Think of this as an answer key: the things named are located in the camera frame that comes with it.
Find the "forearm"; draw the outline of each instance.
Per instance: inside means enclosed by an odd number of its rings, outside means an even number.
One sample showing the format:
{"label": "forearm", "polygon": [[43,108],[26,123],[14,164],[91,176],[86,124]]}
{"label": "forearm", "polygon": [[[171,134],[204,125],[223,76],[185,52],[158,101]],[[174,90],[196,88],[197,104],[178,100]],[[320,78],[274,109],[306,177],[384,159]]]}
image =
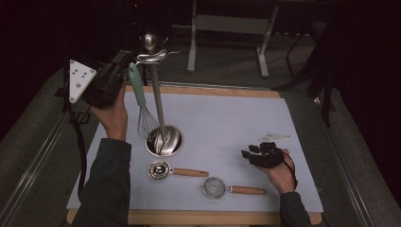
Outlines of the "forearm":
{"label": "forearm", "polygon": [[127,226],[130,208],[131,145],[102,139],[81,192],[81,206],[73,226]]}
{"label": "forearm", "polygon": [[280,196],[280,219],[282,227],[311,226],[310,217],[297,192],[288,192]]}

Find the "metal rail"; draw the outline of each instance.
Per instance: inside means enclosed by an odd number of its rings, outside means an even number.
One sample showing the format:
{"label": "metal rail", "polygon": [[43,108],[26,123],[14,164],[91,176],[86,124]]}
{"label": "metal rail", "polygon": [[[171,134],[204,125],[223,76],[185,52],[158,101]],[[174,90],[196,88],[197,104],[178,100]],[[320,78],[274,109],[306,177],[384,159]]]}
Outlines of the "metal rail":
{"label": "metal rail", "polygon": [[53,147],[57,143],[61,131],[68,121],[68,118],[68,112],[61,114],[59,120],[56,122],[52,131],[49,133],[46,140],[44,141],[44,144],[42,145],[38,154],[29,165],[29,167],[26,169],[20,181],[17,183],[17,186],[13,190],[11,196],[9,197],[9,200],[3,207],[3,210],[0,214],[1,227],[6,227],[11,224],[19,208],[21,207],[21,204],[25,200],[27,193],[38,178],[45,161],[47,160],[51,151],[53,150]]}
{"label": "metal rail", "polygon": [[348,165],[345,162],[344,158],[344,152],[339,146],[339,143],[334,137],[334,133],[329,127],[325,126],[325,123],[323,122],[322,116],[321,116],[321,106],[318,104],[315,100],[311,98],[312,106],[313,106],[313,111],[316,115],[316,117],[321,121],[321,126],[322,129],[326,135],[328,145],[331,147],[333,152],[331,153],[335,159],[335,165],[339,171],[340,177],[344,183],[345,189],[348,193],[348,197],[350,198],[351,203],[354,206],[354,210],[357,213],[357,218],[359,220],[359,223],[361,226],[366,226],[366,227],[374,227],[375,224],[371,218],[371,215],[369,214],[369,211],[360,196],[359,191],[357,190],[357,185],[354,181],[354,178],[348,168]]}

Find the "hand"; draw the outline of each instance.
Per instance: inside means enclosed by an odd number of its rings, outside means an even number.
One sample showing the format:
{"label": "hand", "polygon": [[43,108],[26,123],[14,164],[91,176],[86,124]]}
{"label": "hand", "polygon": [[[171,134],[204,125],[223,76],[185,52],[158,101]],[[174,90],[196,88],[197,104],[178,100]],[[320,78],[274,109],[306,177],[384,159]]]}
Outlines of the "hand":
{"label": "hand", "polygon": [[[288,154],[288,150],[283,149],[283,152],[285,153],[284,160],[292,169],[294,169],[294,164],[289,159],[289,156],[286,155]],[[295,191],[294,179],[292,178],[289,168],[285,164],[282,163],[274,168],[258,168],[268,174],[270,182],[277,189],[280,195]]]}
{"label": "hand", "polygon": [[97,117],[111,139],[126,141],[128,114],[124,103],[126,81],[124,80],[120,92],[113,106],[99,109],[91,107],[91,112]]}

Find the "white table mat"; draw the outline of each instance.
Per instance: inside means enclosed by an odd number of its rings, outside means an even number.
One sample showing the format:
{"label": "white table mat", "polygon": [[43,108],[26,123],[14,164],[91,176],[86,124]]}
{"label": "white table mat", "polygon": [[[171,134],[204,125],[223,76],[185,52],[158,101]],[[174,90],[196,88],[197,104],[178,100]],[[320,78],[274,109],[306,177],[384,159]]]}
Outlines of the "white table mat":
{"label": "white table mat", "polygon": [[[153,94],[146,94],[147,108],[157,119]],[[237,195],[226,192],[220,200],[208,199],[201,188],[206,178],[168,175],[152,180],[148,165],[159,160],[145,149],[137,135],[139,107],[132,92],[126,93],[129,112],[127,142],[132,144],[131,205],[139,210],[200,210],[200,211],[254,211],[279,210],[279,194],[265,173],[242,158],[241,150],[248,145],[259,145],[258,138],[268,132],[290,135],[292,139],[276,142],[278,148],[287,148],[296,165],[301,194],[308,212],[322,212],[323,207],[309,168],[305,161],[297,133],[282,98],[196,96],[162,94],[165,122],[179,128],[184,135],[183,149],[175,156],[165,158],[172,168],[193,168],[208,171],[220,177],[227,186],[245,185],[268,189],[266,196]],[[98,126],[88,151],[88,171],[94,161],[101,138],[106,132]],[[78,181],[67,204],[67,209],[79,208]]]}

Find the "wooden table edge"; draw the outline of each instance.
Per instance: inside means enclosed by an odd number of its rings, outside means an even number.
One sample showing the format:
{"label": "wooden table edge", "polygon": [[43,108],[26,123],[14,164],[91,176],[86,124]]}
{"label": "wooden table edge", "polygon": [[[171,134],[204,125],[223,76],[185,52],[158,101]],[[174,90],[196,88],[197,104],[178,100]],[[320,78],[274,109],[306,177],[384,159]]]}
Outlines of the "wooden table edge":
{"label": "wooden table edge", "polygon": [[[146,93],[152,93],[150,86],[144,86]],[[225,89],[225,88],[197,88],[197,87],[160,87],[163,94],[201,95],[201,96],[244,96],[244,97],[270,97],[280,98],[274,91]],[[132,86],[126,86],[126,92],[133,92]]]}
{"label": "wooden table edge", "polygon": [[[72,223],[77,211],[68,210],[68,223]],[[321,213],[308,214],[312,224],[322,222]],[[130,210],[128,222],[138,225],[266,225],[279,224],[280,218],[278,212]]]}

